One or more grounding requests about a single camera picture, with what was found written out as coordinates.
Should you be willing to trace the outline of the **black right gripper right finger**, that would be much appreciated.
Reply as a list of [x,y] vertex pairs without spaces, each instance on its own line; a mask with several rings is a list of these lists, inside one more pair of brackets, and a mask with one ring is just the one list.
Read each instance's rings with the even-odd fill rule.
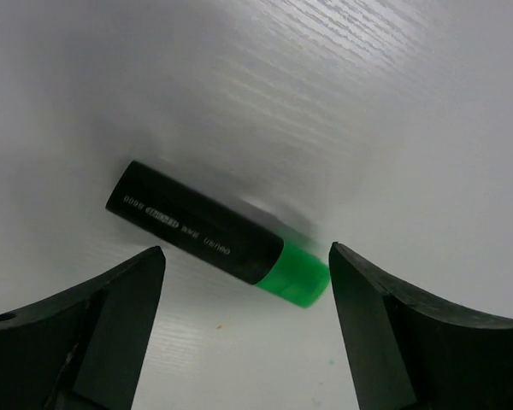
[[335,306],[361,409],[513,409],[513,319],[397,278],[341,243]]

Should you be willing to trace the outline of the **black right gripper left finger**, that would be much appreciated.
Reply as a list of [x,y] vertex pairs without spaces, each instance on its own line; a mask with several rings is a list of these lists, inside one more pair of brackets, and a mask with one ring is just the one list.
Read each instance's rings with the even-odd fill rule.
[[149,248],[107,272],[0,314],[0,409],[129,409],[166,259]]

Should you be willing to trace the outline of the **green-capped black highlighter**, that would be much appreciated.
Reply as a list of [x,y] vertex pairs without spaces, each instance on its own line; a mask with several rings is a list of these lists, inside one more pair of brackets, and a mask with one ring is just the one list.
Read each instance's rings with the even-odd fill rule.
[[330,283],[328,266],[269,229],[181,182],[132,161],[105,205],[127,222],[301,308]]

